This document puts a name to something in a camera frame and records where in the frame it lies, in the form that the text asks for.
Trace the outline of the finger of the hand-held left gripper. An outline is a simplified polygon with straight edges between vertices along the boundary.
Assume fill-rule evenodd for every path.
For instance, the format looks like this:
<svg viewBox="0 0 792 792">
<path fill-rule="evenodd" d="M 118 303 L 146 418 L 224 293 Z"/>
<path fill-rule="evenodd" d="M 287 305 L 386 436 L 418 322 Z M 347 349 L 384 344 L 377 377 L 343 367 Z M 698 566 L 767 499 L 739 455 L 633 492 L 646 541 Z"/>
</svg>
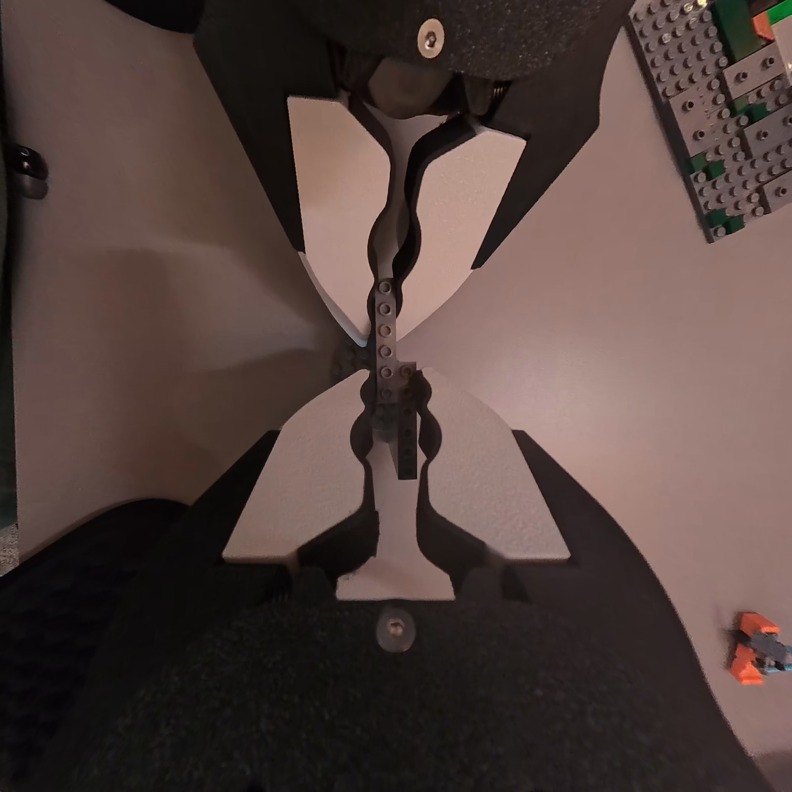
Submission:
<svg viewBox="0 0 792 792">
<path fill-rule="evenodd" d="M 526 144 L 458 115 L 412 145 L 393 259 L 401 288 L 399 338 L 449 301 L 472 273 Z"/>
<path fill-rule="evenodd" d="M 302 223 L 300 259 L 350 340 L 370 335 L 368 299 L 392 275 L 399 229 L 406 121 L 351 97 L 288 98 Z"/>
</svg>

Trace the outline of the orange teal brick figure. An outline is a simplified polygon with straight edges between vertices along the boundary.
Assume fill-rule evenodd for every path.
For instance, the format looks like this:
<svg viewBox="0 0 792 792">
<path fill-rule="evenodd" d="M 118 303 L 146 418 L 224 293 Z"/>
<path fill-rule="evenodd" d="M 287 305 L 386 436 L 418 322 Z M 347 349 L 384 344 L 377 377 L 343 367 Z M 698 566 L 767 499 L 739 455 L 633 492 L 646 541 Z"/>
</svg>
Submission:
<svg viewBox="0 0 792 792">
<path fill-rule="evenodd" d="M 743 611 L 737 632 L 729 672 L 740 684 L 761 685 L 768 676 L 791 671 L 791 647 L 783 642 L 772 621 L 757 612 Z"/>
</svg>

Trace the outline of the grey brick baseplate build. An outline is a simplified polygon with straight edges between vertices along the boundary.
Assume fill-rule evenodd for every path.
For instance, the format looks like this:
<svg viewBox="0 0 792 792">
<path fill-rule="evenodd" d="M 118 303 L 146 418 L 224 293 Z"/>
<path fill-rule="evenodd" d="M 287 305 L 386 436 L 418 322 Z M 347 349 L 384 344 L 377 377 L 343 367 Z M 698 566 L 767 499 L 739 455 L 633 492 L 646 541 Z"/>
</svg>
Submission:
<svg viewBox="0 0 792 792">
<path fill-rule="evenodd" d="M 641 1 L 627 31 L 707 241 L 791 202 L 791 2 Z"/>
</svg>

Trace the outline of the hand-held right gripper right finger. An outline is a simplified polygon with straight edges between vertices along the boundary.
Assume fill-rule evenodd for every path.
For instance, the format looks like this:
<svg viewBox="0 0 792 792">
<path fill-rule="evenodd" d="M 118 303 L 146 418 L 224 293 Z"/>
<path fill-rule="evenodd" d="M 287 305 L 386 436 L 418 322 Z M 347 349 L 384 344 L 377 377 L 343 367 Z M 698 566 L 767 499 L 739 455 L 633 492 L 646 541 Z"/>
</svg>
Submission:
<svg viewBox="0 0 792 792">
<path fill-rule="evenodd" d="M 417 500 L 423 556 L 460 589 L 474 569 L 571 553 L 509 424 L 433 368 L 421 371 Z"/>
</svg>

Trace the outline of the grey desk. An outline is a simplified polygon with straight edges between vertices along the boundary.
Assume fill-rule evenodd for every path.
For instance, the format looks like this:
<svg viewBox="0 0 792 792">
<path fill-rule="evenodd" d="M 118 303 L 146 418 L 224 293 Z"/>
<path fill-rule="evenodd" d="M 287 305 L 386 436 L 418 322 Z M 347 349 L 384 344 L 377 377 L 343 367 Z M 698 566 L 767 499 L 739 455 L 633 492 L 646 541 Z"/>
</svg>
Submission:
<svg viewBox="0 0 792 792">
<path fill-rule="evenodd" d="M 14 272 L 19 547 L 191 502 L 324 389 L 339 329 L 188 37 L 105 2 L 3 2 L 11 136 L 43 155 Z M 599 129 L 404 340 L 620 523 L 734 731 L 790 749 L 790 676 L 740 686 L 738 610 L 790 641 L 790 213 L 708 245 L 627 37 Z"/>
</svg>

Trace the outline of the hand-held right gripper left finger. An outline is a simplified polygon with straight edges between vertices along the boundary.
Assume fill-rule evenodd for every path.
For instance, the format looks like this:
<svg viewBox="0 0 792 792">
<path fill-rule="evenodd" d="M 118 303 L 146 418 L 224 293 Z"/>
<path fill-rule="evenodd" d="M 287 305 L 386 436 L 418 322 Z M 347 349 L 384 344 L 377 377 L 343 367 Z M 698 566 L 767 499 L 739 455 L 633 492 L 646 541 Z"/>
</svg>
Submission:
<svg viewBox="0 0 792 792">
<path fill-rule="evenodd" d="M 223 549 L 229 563 L 322 569 L 331 582 L 377 553 L 371 430 L 357 371 L 288 419 Z"/>
</svg>

